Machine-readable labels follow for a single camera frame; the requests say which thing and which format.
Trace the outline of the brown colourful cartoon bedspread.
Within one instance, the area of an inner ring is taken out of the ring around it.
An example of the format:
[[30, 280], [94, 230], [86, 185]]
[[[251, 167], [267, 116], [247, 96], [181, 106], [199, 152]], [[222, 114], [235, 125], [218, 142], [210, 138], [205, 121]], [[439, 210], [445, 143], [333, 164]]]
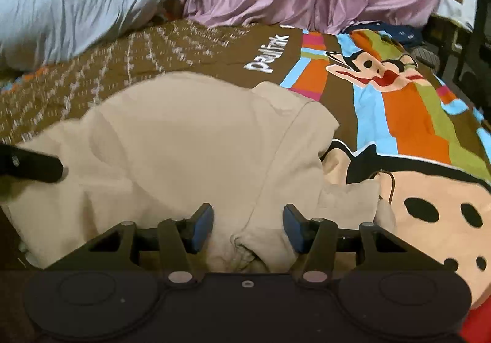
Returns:
[[26, 142], [111, 94], [166, 72], [280, 85], [338, 121], [329, 178], [376, 179], [400, 235], [468, 282], [462, 334], [490, 339], [490, 134], [484, 117], [387, 36], [287, 25], [167, 22], [42, 67], [1, 92], [1, 141]]

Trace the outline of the grey rolled duvet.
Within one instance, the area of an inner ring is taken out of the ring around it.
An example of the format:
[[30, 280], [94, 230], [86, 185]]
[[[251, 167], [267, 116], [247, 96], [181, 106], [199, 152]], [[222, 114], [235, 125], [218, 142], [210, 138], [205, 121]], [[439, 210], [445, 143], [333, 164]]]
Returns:
[[1, 70], [70, 60], [146, 25], [170, 0], [1, 0]]

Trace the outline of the wooden side table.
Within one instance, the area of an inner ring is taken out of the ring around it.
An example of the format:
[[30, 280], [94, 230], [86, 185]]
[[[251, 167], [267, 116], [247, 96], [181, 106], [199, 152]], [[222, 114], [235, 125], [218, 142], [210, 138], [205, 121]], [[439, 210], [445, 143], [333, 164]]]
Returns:
[[423, 27], [423, 38], [438, 49], [440, 60], [437, 77], [442, 78], [450, 57], [457, 59], [453, 79], [459, 78], [464, 68], [464, 55], [470, 42], [471, 31], [452, 20], [431, 15]]

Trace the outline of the beige Champion hooded jacket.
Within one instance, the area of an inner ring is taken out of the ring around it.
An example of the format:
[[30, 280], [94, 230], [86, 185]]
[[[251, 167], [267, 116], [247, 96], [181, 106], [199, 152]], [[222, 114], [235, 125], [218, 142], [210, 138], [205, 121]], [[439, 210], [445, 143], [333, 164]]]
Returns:
[[296, 261], [283, 229], [287, 204], [341, 228], [396, 228], [378, 182], [325, 177], [321, 157], [337, 128], [325, 106], [270, 82], [245, 89], [167, 73], [28, 141], [59, 157], [68, 175], [7, 179], [1, 207], [47, 267], [119, 222], [154, 228], [209, 203], [215, 223], [202, 257], [211, 271], [286, 272]]

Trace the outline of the black mesh office chair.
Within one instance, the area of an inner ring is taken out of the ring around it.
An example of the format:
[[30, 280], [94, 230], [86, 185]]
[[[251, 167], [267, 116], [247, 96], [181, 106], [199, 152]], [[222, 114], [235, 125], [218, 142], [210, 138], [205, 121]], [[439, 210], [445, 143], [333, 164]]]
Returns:
[[490, 122], [490, 0], [477, 0], [474, 28], [458, 58], [453, 82]]

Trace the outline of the dark navy clothing pile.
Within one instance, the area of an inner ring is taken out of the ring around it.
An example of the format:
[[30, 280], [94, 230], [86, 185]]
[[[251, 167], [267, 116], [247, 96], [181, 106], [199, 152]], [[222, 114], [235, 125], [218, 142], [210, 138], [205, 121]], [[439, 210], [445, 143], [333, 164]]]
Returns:
[[412, 48], [423, 44], [421, 29], [411, 25], [391, 25], [383, 21], [360, 22], [345, 27], [342, 32], [351, 33], [355, 30], [378, 31], [397, 40], [404, 48]]

